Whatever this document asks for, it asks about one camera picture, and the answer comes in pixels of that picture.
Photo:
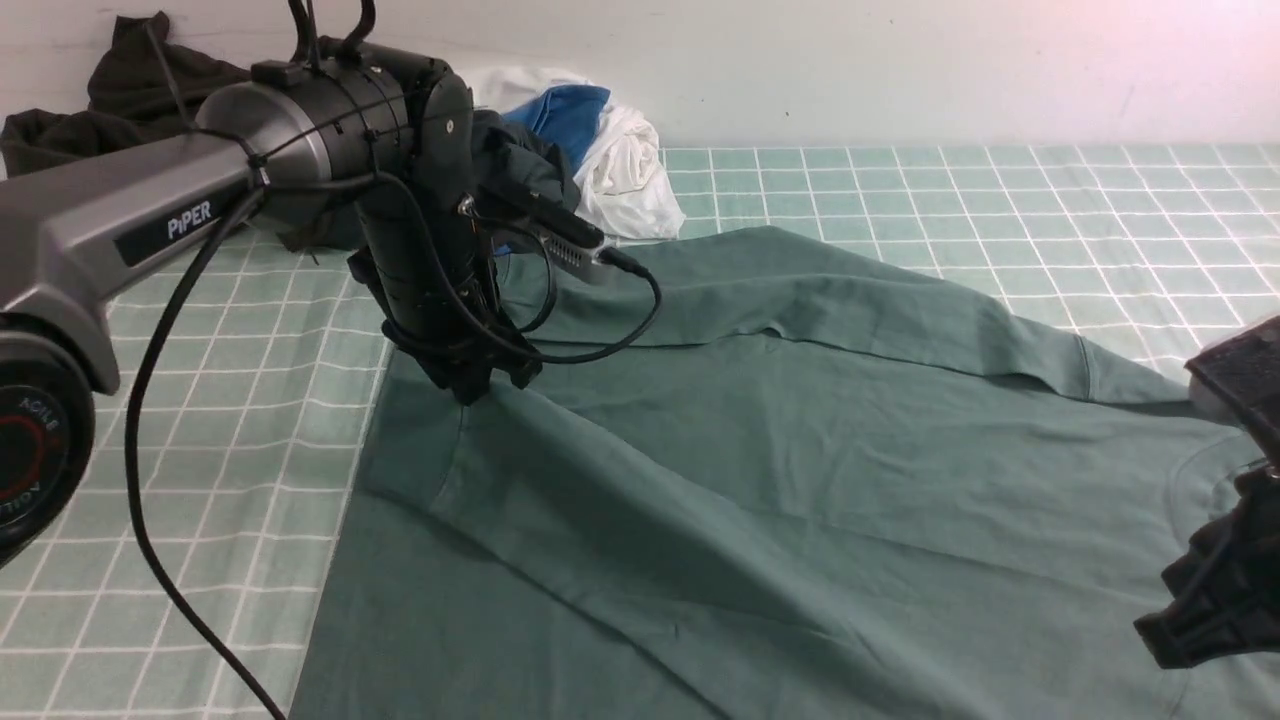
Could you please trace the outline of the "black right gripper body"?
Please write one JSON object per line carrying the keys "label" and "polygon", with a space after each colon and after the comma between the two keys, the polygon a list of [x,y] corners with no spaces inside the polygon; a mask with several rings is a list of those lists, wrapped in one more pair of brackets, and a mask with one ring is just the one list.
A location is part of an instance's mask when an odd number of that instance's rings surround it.
{"label": "black right gripper body", "polygon": [[1172,602],[1134,623],[1161,669],[1279,650],[1277,470],[1253,469],[1234,486],[1236,506],[1162,571]]}

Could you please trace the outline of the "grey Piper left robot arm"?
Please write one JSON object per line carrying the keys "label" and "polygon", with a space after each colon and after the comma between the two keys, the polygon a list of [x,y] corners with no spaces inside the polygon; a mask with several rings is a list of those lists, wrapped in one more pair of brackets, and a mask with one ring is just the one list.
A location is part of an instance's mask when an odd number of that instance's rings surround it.
{"label": "grey Piper left robot arm", "polygon": [[358,220],[349,269],[383,331],[462,404],[493,372],[525,387],[532,347],[502,310],[474,214],[472,96],[443,60],[323,38],[218,90],[193,129],[8,179],[3,220],[3,560],[69,503],[95,395],[120,372],[105,307],[187,249],[247,222]]}

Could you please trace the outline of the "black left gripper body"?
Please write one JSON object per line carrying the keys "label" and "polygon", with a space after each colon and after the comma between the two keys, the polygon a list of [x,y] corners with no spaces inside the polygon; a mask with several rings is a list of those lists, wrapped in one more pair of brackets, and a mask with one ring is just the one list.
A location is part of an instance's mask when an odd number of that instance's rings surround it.
{"label": "black left gripper body", "polygon": [[520,375],[521,356],[490,341],[504,327],[483,315],[492,291],[476,282],[465,222],[448,220],[438,249],[429,215],[399,179],[378,181],[355,209],[364,246],[348,268],[383,310],[385,337],[429,375]]}

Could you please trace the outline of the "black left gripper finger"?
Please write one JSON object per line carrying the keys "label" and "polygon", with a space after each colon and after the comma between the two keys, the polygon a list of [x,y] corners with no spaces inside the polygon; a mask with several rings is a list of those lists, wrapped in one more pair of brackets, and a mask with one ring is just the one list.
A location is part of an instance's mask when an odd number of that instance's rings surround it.
{"label": "black left gripper finger", "polygon": [[541,373],[540,356],[532,346],[509,345],[500,348],[500,369],[513,387],[524,389]]}
{"label": "black left gripper finger", "polygon": [[431,382],[460,405],[471,406],[490,392],[493,370],[488,363],[433,361]]}

